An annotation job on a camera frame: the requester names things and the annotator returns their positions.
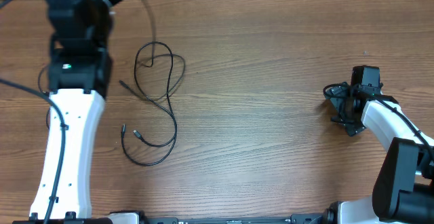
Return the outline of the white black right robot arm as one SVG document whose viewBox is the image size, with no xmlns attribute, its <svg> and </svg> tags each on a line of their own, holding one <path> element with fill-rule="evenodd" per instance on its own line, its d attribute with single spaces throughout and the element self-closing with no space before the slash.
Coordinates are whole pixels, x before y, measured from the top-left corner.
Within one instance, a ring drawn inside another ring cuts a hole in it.
<svg viewBox="0 0 434 224">
<path fill-rule="evenodd" d="M 323 95 L 338 112 L 333 122 L 354 136 L 368 129 L 387 152 L 371 196 L 330 206 L 322 223 L 432 223 L 433 139 L 402 112 L 399 103 L 380 88 L 335 83 Z"/>
</svg>

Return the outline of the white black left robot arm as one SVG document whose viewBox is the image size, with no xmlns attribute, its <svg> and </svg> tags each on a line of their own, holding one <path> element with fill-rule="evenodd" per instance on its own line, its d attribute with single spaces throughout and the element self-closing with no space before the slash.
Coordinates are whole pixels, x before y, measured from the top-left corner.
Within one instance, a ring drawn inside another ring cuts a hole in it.
<svg viewBox="0 0 434 224">
<path fill-rule="evenodd" d="M 50 129 L 29 223 L 92 223 L 90 172 L 113 62 L 112 8 L 123 0 L 45 0 L 50 38 Z"/>
</svg>

